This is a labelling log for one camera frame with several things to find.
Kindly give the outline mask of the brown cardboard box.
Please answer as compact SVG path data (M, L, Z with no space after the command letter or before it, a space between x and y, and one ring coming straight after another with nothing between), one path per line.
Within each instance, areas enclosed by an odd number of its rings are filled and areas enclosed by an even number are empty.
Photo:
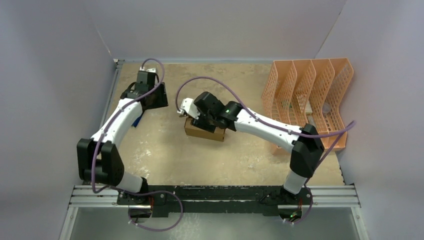
M203 130L192 125L192 118L188 117L185 120L184 130L187 136L223 142L225 140L225 129L215 128L213 132Z

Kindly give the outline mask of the orange plastic file organizer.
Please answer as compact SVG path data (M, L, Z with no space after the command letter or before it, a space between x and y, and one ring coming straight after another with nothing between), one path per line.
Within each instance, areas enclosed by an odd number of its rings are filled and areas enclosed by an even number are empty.
M314 125L320 135L345 128L339 109L353 78L347 58L276 60L261 100L265 116L290 125ZM331 105L322 113L324 103Z

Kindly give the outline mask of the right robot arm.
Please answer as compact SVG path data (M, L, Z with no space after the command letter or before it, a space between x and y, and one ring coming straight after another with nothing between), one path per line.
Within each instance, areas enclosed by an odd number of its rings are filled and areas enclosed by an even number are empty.
M324 153L317 129L307 123L290 125L262 116L239 102L223 104L212 93L203 92L195 99L185 99L181 108L205 131L230 129L259 137L290 153L290 170L280 196L288 204L300 198L301 189L310 179Z

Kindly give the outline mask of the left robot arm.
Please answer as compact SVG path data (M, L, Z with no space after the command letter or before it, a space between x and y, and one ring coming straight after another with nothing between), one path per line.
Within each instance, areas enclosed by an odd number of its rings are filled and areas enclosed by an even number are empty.
M122 92L117 107L104 125L90 138L76 145L78 174L81 180L93 185L129 193L138 205L149 199L147 179L125 170L119 146L131 127L137 127L146 110L168 106L165 83L155 68L141 67L136 80Z

